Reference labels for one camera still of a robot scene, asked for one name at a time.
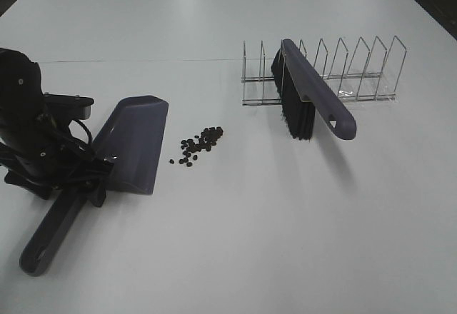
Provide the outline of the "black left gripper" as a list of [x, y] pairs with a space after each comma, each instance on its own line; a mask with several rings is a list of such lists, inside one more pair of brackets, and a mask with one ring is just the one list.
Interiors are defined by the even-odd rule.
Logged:
[[2, 103], [4, 182], [44, 200], [53, 189], [84, 186], [86, 200], [102, 207], [111, 163], [96, 157], [82, 121], [55, 117], [45, 103]]

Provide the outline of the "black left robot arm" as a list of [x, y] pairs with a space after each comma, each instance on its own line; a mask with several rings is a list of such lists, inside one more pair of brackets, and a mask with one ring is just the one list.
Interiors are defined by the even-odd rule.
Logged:
[[20, 51], [1, 50], [1, 166], [7, 184], [47, 199], [72, 186], [96, 207], [106, 198], [112, 163], [96, 157], [92, 135], [72, 135], [91, 115], [90, 97], [43, 93], [41, 69]]

